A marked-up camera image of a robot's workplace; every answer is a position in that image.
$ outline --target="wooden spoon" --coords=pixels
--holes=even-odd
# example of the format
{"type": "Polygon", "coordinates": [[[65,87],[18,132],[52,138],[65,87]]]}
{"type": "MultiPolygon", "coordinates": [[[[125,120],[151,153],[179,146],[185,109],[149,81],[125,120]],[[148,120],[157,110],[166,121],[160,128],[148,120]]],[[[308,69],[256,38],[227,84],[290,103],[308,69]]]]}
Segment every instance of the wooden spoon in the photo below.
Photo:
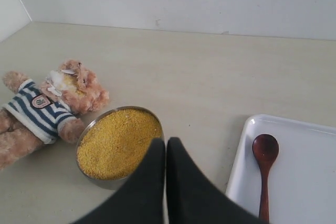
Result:
{"type": "Polygon", "coordinates": [[[252,150],[261,173],[259,218],[269,222],[267,181],[269,171],[279,154],[279,144],[273,136],[262,134],[254,139],[252,150]]]}

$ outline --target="teddy bear head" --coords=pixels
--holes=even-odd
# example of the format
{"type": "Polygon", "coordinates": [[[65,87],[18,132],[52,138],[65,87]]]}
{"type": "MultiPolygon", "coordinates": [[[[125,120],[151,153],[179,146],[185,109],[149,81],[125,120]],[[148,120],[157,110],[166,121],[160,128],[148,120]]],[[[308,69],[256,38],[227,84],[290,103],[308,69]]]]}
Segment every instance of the teddy bear head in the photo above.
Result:
{"type": "Polygon", "coordinates": [[[54,102],[62,100],[73,114],[99,111],[109,102],[109,92],[96,74],[78,60],[67,60],[51,71],[40,90],[54,102]]]}

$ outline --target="white tray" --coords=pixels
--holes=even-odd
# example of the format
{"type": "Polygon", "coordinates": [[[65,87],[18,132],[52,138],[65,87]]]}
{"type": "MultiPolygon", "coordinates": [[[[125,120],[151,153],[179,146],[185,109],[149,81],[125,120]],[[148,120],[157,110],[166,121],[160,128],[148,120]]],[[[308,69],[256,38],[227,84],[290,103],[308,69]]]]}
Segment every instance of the white tray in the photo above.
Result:
{"type": "Polygon", "coordinates": [[[336,223],[336,129],[269,115],[244,126],[225,194],[258,216],[261,176],[252,152],[259,134],[279,142],[269,174],[269,221],[273,224],[336,223]]]}

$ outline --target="spoon handle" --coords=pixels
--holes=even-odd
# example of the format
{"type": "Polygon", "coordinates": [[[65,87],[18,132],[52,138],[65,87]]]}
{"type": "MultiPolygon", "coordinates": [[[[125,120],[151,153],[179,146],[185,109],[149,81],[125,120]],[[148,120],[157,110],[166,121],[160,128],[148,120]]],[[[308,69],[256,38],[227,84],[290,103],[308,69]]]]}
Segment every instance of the spoon handle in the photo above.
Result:
{"type": "Polygon", "coordinates": [[[259,218],[266,222],[269,222],[269,210],[268,210],[268,176],[261,176],[261,195],[260,195],[260,207],[259,218]]]}

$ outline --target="white wall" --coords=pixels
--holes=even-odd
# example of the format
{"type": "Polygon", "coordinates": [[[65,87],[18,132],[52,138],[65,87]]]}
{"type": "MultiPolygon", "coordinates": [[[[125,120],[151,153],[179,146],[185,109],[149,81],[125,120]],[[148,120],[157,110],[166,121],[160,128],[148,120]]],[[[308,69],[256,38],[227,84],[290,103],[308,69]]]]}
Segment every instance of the white wall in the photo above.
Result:
{"type": "Polygon", "coordinates": [[[23,0],[33,20],[336,39],[336,0],[23,0]]]}
{"type": "Polygon", "coordinates": [[[0,42],[30,22],[20,0],[0,0],[0,42]]]}

